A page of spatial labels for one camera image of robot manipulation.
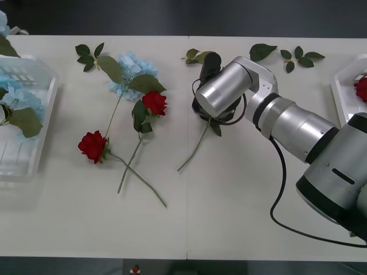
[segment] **artificial flower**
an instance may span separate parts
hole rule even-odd
[[[0,11],[0,35],[6,37],[10,32],[10,28],[7,25],[7,16],[4,12]]]
[[[158,75],[158,69],[152,62],[137,58],[133,52],[128,52],[126,56],[119,56],[118,63],[123,72],[123,83],[117,84],[111,81],[107,86],[127,100],[137,99],[141,97],[142,93],[133,89],[127,89],[126,81],[142,74],[150,74],[154,77]]]
[[[0,69],[0,87],[7,90],[9,86],[15,89],[23,88],[23,85],[21,83],[8,76],[7,74],[4,74],[4,71]]]
[[[362,98],[364,102],[367,101],[367,78],[361,78],[358,83],[354,85],[357,88],[356,95]]]
[[[0,100],[0,104],[10,106],[13,110],[31,107],[31,109],[36,113],[38,119],[43,121],[44,107],[42,106],[41,99],[25,88],[15,89],[14,87],[8,86],[6,90],[8,93],[6,93],[2,100]]]
[[[161,96],[160,93],[150,91],[143,96],[143,104],[145,108],[150,109],[153,115],[165,115],[166,96]]]
[[[107,139],[102,137],[99,131],[88,132],[79,143],[78,148],[83,155],[87,155],[88,159],[94,160],[96,164],[102,156],[106,142]]]

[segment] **metal cylinder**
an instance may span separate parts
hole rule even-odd
[[[238,63],[229,63],[219,74],[196,92],[199,104],[217,117],[252,85],[248,72]]]
[[[306,179],[343,209],[356,205],[367,181],[367,134],[345,124],[306,170]]]
[[[291,100],[278,97],[264,109],[259,127],[265,137],[271,135],[288,152],[305,162],[317,142],[335,125]]]

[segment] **blue hydrangea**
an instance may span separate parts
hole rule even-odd
[[[6,37],[10,32],[10,28],[7,25],[7,16],[4,12],[0,11],[0,35]]]
[[[34,113],[42,123],[44,119],[44,107],[41,99],[31,93],[30,90],[23,87],[21,83],[12,77],[4,74],[0,69],[0,87],[8,91],[0,100],[0,104],[10,106],[13,110],[20,110],[31,107]],[[22,132],[18,135],[20,141],[24,141],[25,137]]]
[[[119,56],[118,63],[123,71],[124,82],[128,79],[133,79],[135,76],[142,74],[150,74],[154,77],[158,75],[158,69],[152,62],[144,59],[138,59],[133,52],[128,52],[126,56]],[[117,84],[114,82],[108,83],[108,88],[123,96],[127,100],[134,100],[141,97],[142,93],[136,90],[126,90],[125,84]]]

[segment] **black cable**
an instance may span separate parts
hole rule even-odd
[[[302,236],[305,236],[305,237],[309,237],[311,239],[317,239],[319,241],[323,241],[323,242],[331,242],[331,243],[336,243],[337,245],[345,245],[345,246],[351,246],[353,248],[367,248],[367,245],[356,245],[354,243],[348,243],[348,242],[340,242],[340,241],[334,241],[332,239],[324,239],[324,238],[320,238],[320,237],[316,237],[316,236],[313,236],[313,235],[309,235],[309,234],[306,234],[304,232],[301,232],[301,231],[298,231],[298,230],[295,230],[293,228],[290,228],[280,222],[278,222],[275,217],[274,217],[274,210],[275,210],[275,207],[278,205],[280,199],[282,198],[282,195],[284,193],[284,189],[286,188],[286,180],[287,180],[287,168],[286,168],[286,161],[284,160],[284,156],[283,156],[283,153],[282,151],[280,150],[279,146],[277,145],[277,143],[274,141],[274,139],[272,137],[270,137],[270,142],[274,145],[276,151],[278,152],[278,155],[280,157],[280,161],[282,163],[282,170],[283,170],[283,177],[282,177],[282,186],[280,187],[280,191],[279,191],[279,194],[278,194],[278,197],[276,198],[274,204],[272,205],[272,207],[270,208],[270,217],[271,219],[279,226],[285,228],[285,229],[288,229],[289,231],[292,231],[294,233],[297,233],[297,234],[300,234]]]
[[[219,124],[219,125],[234,125],[237,122],[239,122],[245,116],[245,111],[246,111],[246,107],[247,107],[247,99],[246,99],[245,94],[243,94],[243,103],[244,103],[243,111],[242,111],[242,114],[240,115],[240,117],[238,119],[236,119],[235,121],[232,121],[232,122],[221,122],[219,120],[216,120],[216,123]]]

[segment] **red object on floor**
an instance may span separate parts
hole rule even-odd
[[[139,268],[139,266],[138,265],[135,265],[133,268],[132,268],[132,272],[134,273],[134,274],[138,274],[138,272],[140,271],[140,268]]]

